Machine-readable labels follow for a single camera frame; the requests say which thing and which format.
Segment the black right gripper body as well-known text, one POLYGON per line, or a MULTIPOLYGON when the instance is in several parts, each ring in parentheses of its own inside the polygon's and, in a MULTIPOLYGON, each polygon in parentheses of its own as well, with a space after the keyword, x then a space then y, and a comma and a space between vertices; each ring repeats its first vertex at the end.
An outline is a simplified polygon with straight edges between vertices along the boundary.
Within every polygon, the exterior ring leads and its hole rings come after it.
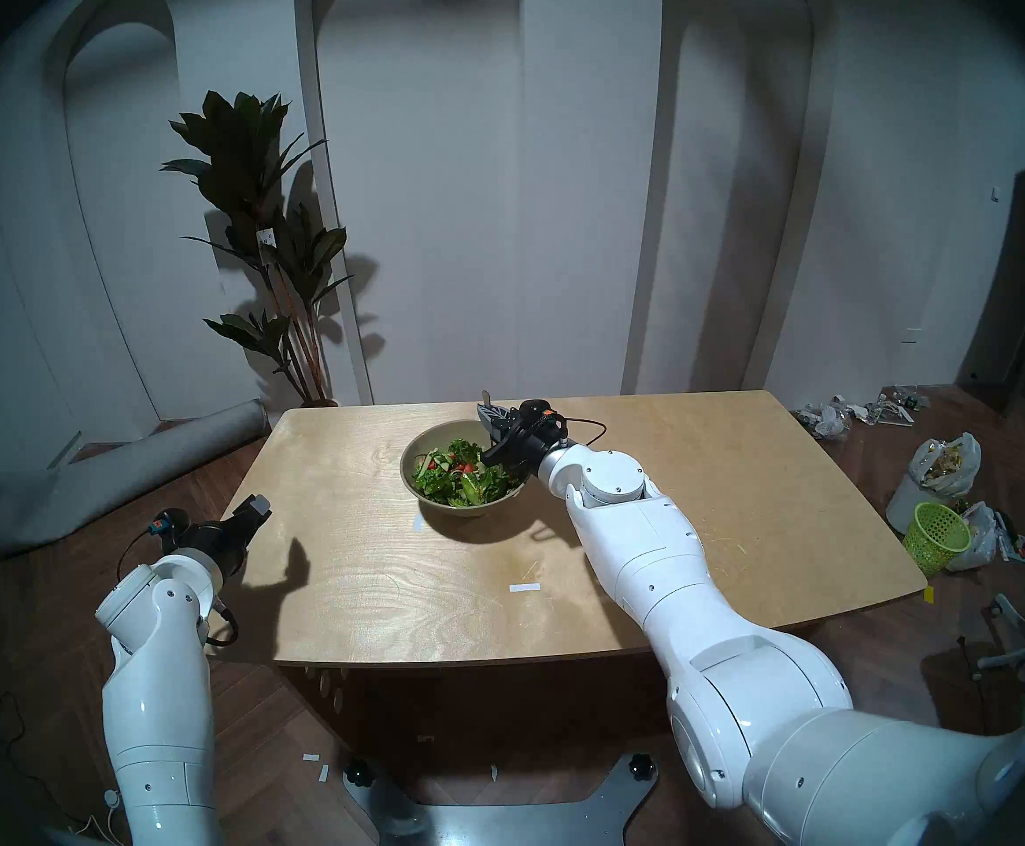
POLYGON ((520 484, 537 474, 547 453, 566 447, 569 430, 565 421, 503 421, 492 425, 490 438, 490 448, 480 454, 480 464, 501 468, 520 484))

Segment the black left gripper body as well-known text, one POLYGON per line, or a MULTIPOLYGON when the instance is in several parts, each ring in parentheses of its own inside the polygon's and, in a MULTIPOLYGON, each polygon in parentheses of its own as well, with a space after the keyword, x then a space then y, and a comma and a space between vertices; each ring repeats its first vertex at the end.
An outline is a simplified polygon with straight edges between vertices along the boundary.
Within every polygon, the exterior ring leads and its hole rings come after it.
POLYGON ((243 567, 253 537, 253 520, 188 523, 173 529, 173 550, 194 549, 206 555, 217 566, 222 580, 229 580, 243 567))

